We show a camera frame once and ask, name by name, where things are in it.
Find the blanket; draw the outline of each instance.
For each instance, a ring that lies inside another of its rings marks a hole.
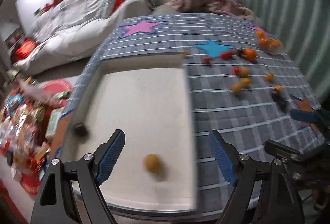
[[[166,4],[179,12],[210,12],[251,21],[255,19],[253,11],[243,7],[240,0],[170,0]]]

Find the plaid tablecloth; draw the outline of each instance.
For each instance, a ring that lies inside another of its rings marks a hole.
[[[138,23],[143,18],[126,19],[122,26]],[[149,22],[163,22],[153,27],[154,33],[136,33],[122,38],[125,30],[118,27],[98,48],[86,65],[78,84],[67,102],[64,114],[72,111],[81,99],[85,87],[102,60],[150,53],[189,51],[183,64],[189,77],[197,150],[198,206],[194,213],[173,219],[205,221],[218,218],[232,192],[214,160],[207,141],[210,130],[217,129],[227,143],[233,144],[240,153],[255,160],[271,161],[263,143],[273,139],[296,148],[301,152],[311,150],[324,142],[324,137],[315,134],[308,126],[292,120],[282,113],[273,102],[264,79],[267,73],[275,76],[275,83],[283,86],[283,95],[288,100],[288,111],[297,108],[293,96],[306,96],[313,109],[319,104],[314,99],[310,86],[300,70],[285,53],[269,55],[258,49],[255,31],[247,26],[253,24],[228,16],[215,14],[174,14],[146,17]],[[211,39],[219,44],[257,50],[258,64],[242,58],[233,60],[217,58],[212,67],[202,62],[205,52],[194,47]],[[233,67],[251,69],[251,91],[244,91],[242,98],[230,91],[238,81]],[[255,184],[250,207],[256,206],[261,183]]]

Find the snack pile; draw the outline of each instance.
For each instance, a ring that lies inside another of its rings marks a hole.
[[[51,150],[51,141],[45,139],[49,115],[61,106],[61,95],[45,91],[17,71],[8,74],[13,90],[0,110],[0,153],[12,167],[13,179],[20,181],[22,174],[38,174],[46,161]]]

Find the blue star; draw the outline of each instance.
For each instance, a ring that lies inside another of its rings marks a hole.
[[[229,49],[233,48],[232,46],[220,45],[212,40],[207,40],[207,43],[201,43],[194,46],[199,49],[205,50],[207,55],[212,58],[219,57],[219,54],[221,52],[228,51]]]

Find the red fruit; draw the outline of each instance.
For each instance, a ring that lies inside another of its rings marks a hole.
[[[238,75],[240,73],[240,67],[235,67],[234,73],[235,73],[235,75]]]
[[[234,54],[234,51],[233,51],[233,50],[228,50],[228,51],[222,52],[222,53],[220,54],[220,57],[221,57],[222,59],[227,60],[227,59],[231,59],[232,56],[233,56],[233,54]]]
[[[211,61],[212,61],[211,57],[209,57],[209,56],[203,57],[203,63],[204,64],[211,66],[211,64],[212,64]]]

